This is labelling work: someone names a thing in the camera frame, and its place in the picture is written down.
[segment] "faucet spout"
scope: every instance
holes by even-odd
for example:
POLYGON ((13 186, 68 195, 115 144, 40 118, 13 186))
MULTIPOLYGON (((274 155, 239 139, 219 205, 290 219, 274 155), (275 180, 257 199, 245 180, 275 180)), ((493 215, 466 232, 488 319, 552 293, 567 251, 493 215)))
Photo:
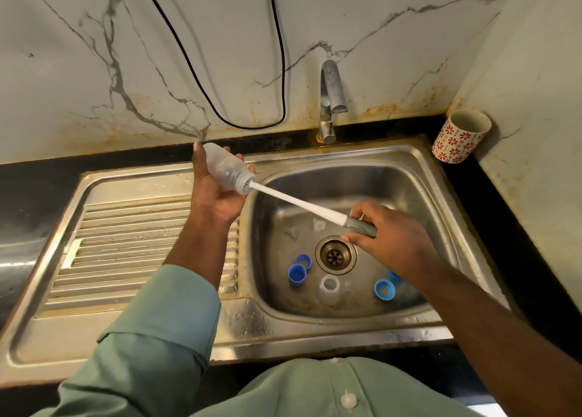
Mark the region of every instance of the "faucet spout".
POLYGON ((319 112, 318 140, 325 145, 335 141, 332 114, 347 112, 346 98, 343 93, 342 79, 339 76, 338 64, 333 60, 326 60, 321 67, 319 84, 321 93, 319 112))

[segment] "drain strainer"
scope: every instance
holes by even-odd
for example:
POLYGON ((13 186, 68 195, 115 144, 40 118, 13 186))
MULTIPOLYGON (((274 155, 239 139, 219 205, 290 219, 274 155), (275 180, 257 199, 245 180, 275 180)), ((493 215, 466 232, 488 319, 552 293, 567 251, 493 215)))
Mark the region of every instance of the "drain strainer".
POLYGON ((316 261, 330 274, 345 274, 356 265, 357 253, 337 235, 322 239, 316 247, 316 261))

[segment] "electrical wire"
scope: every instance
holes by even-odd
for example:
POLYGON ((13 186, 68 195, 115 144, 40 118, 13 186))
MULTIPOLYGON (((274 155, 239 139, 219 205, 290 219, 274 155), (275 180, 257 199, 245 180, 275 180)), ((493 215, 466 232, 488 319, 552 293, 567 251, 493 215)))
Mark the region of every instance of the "electrical wire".
POLYGON ((239 126, 237 124, 231 123, 227 119, 224 119, 222 117, 222 115, 216 110, 216 107, 214 106, 214 104, 210 100, 210 97, 208 97, 208 94, 206 93, 206 91, 202 87, 202 84, 200 84, 200 80, 198 79, 198 76, 196 75, 196 72, 194 71, 194 68, 192 67, 192 63, 190 62, 190 58, 188 57, 188 54, 186 54, 186 50, 184 49, 184 46, 182 45, 182 42, 180 41, 180 38, 178 37, 178 34, 177 34, 176 30, 174 29, 174 27, 170 23, 170 20, 168 19, 168 17, 164 13, 164 10, 159 5, 158 1, 157 0, 151 0, 151 1, 156 6, 156 9, 160 13, 160 15, 162 16, 162 18, 164 19, 164 22, 166 22, 166 25, 168 25, 168 28, 170 29, 172 35, 176 39, 176 43, 180 47, 180 51, 182 51, 182 55, 184 55, 184 58, 186 60, 186 63, 188 65, 188 67, 190 68, 190 72, 192 73, 192 75, 194 77, 194 80, 196 81, 196 84, 198 85, 198 87, 202 91, 202 95, 204 95, 204 98, 206 98, 206 101, 208 102, 208 104, 210 105, 210 107, 212 108, 212 110, 214 111, 214 113, 216 114, 216 116, 222 122, 224 122, 224 123, 226 123, 229 126, 232 126, 234 128, 237 128, 237 129, 248 129, 249 131, 256 131, 256 130, 259 130, 259 129, 272 128, 273 126, 277 126, 278 124, 280 124, 280 123, 283 122, 283 120, 287 116, 287 106, 286 106, 286 103, 285 103, 285 51, 283 49, 283 38, 281 37, 281 28, 280 28, 280 25, 279 25, 279 18, 277 17, 277 8, 275 7, 275 0, 271 0, 271 8, 273 10, 273 19, 275 21, 275 28, 277 30, 277 38, 279 38, 279 47, 281 49, 281 102, 282 102, 282 105, 283 105, 283 116, 281 117, 280 120, 278 120, 278 121, 276 121, 274 123, 270 123, 270 124, 267 124, 265 126, 258 126, 258 127, 245 127, 245 126, 239 126))

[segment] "white marble wall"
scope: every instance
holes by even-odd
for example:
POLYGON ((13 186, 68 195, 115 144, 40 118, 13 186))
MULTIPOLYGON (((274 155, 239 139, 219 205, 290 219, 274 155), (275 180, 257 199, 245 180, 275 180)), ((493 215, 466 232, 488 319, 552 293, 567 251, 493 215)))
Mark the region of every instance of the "white marble wall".
MULTIPOLYGON (((278 0, 287 120, 315 127, 339 63, 339 124, 444 112, 505 0, 278 0)), ((279 118, 269 0, 159 0, 211 98, 240 125, 279 118)), ((244 136, 220 122, 150 0, 0 0, 0 163, 244 136)))
POLYGON ((582 312, 581 18, 580 0, 508 0, 453 108, 496 123, 481 166, 582 312))

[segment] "red floral cup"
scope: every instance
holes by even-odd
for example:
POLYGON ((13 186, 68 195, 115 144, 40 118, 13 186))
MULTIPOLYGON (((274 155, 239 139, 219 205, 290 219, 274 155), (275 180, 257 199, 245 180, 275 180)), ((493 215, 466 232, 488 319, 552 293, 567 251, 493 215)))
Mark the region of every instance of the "red floral cup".
POLYGON ((483 112, 460 109, 449 115, 433 144, 433 155, 444 163, 460 163, 491 129, 483 112))

